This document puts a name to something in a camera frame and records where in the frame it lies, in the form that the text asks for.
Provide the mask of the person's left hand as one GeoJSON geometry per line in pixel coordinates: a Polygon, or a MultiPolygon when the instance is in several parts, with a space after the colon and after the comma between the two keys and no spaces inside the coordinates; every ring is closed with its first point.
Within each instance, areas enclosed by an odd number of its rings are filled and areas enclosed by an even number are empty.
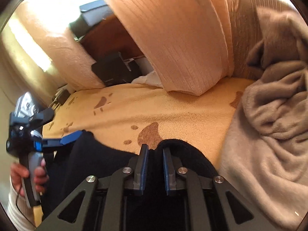
{"type": "MultiPolygon", "coordinates": [[[[10,179],[14,190],[24,197],[24,189],[22,186],[22,179],[29,177],[29,171],[19,163],[13,163],[10,167],[10,179]]],[[[42,159],[41,165],[34,170],[35,189],[39,194],[44,194],[46,191],[46,184],[49,181],[49,176],[45,168],[45,159],[42,159]]]]}

